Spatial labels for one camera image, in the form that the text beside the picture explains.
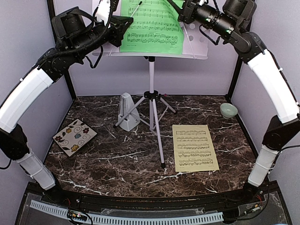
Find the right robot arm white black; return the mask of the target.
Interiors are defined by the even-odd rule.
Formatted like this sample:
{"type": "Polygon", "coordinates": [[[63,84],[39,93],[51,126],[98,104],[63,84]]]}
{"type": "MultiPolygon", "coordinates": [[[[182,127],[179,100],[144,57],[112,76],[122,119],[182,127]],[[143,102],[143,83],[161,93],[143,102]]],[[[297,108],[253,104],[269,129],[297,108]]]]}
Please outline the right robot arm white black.
{"type": "Polygon", "coordinates": [[[246,30],[257,8],[253,0],[227,0],[222,10],[208,5],[205,0],[185,0],[181,7],[172,0],[169,4],[178,13],[178,21],[186,24],[197,21],[217,33],[224,44],[230,43],[259,78],[277,111],[264,134],[247,187],[239,194],[243,203],[250,203],[256,198],[256,187],[264,181],[279,152],[300,131],[299,103],[273,54],[256,33],[246,30]]]}

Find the white perforated music stand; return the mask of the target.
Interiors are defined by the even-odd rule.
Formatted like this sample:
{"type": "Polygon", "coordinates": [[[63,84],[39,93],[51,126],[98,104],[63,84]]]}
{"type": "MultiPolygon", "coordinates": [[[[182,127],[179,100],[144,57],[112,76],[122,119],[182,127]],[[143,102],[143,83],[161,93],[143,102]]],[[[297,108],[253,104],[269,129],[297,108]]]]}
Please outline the white perforated music stand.
{"type": "Polygon", "coordinates": [[[149,62],[150,90],[144,92],[142,97],[136,103],[133,102],[131,95],[129,95],[128,93],[124,93],[120,96],[118,121],[113,125],[113,128],[121,127],[125,131],[129,132],[133,128],[135,128],[139,124],[139,122],[142,122],[149,126],[149,130],[157,136],[161,167],[165,169],[165,158],[163,153],[159,122],[168,110],[171,110],[174,114],[176,114],[177,112],[163,99],[163,95],[154,90],[155,57],[146,56],[145,59],[149,62]],[[137,107],[145,100],[149,101],[149,122],[141,119],[137,110],[137,107]],[[166,109],[160,116],[157,112],[157,101],[162,102],[166,106],[166,109]]]}

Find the green sheet music page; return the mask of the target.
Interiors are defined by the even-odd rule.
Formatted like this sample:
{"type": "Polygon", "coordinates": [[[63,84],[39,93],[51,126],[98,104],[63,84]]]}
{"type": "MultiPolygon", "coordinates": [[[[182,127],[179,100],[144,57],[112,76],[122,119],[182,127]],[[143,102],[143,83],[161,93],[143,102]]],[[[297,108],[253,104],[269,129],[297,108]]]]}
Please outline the green sheet music page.
{"type": "Polygon", "coordinates": [[[182,54],[184,34],[178,14],[166,0],[123,0],[121,15],[132,16],[121,52],[182,54]]]}

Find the yellow sheet music page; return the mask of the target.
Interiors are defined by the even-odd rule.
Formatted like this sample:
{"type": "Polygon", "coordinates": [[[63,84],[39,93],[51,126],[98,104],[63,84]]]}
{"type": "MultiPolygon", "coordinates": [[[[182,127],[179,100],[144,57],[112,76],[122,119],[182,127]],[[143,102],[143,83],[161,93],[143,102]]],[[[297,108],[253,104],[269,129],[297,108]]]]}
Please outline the yellow sheet music page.
{"type": "Polygon", "coordinates": [[[172,136],[176,172],[219,170],[208,125],[173,125],[172,136]]]}

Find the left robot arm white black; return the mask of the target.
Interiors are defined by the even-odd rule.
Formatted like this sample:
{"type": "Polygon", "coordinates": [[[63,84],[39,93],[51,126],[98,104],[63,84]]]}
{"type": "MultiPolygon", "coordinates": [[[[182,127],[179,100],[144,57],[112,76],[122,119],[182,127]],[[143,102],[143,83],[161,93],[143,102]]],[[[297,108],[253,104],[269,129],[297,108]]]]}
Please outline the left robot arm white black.
{"type": "Polygon", "coordinates": [[[105,43],[119,47],[132,17],[116,16],[114,6],[98,6],[90,15],[79,7],[69,9],[52,19],[57,37],[56,46],[38,59],[31,70],[7,96],[0,107],[0,148],[16,161],[55,204],[66,201],[55,176],[28,146],[19,119],[32,103],[75,63],[105,43]]]}

